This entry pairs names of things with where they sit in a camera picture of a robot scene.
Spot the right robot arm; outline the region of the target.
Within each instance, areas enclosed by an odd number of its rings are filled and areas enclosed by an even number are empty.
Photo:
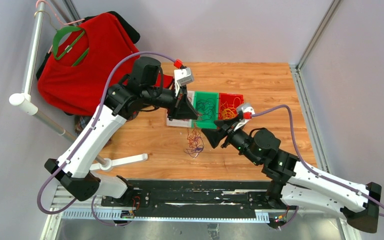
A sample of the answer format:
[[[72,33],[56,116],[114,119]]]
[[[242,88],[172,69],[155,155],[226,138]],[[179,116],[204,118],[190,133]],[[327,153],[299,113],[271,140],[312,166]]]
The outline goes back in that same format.
[[[374,234],[378,230],[382,187],[356,183],[306,164],[280,148],[281,141],[268,129],[246,133],[235,120],[217,120],[217,129],[202,129],[212,148],[233,146],[270,178],[266,203],[274,209],[297,206],[331,214],[351,227]]]

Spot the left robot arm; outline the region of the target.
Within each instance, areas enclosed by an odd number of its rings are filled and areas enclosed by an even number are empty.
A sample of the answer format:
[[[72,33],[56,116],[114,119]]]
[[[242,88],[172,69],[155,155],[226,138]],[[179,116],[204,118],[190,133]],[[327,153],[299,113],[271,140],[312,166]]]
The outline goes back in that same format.
[[[198,119],[186,87],[194,81],[192,70],[179,61],[174,65],[173,87],[165,88],[156,85],[162,74],[161,62],[149,56],[136,59],[130,73],[104,88],[92,119],[69,149],[46,161],[45,168],[76,200],[103,195],[113,197],[122,207],[132,203],[133,193],[126,180],[93,173],[90,167],[113,134],[142,109],[166,109],[169,121]]]

